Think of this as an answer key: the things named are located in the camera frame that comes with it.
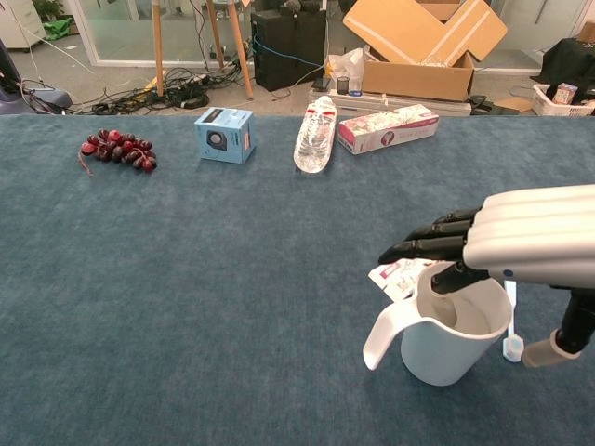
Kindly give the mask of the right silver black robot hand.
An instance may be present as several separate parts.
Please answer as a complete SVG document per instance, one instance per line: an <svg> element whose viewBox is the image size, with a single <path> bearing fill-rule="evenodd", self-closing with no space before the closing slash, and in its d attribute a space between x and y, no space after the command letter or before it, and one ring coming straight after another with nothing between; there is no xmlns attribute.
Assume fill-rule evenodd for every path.
<svg viewBox="0 0 595 446"><path fill-rule="evenodd" d="M430 277L438 296L489 279L545 284L571 298L560 328L527 346L522 362L543 367L580 356L594 333L594 187L511 190L412 231L378 259L445 261Z"/></svg>

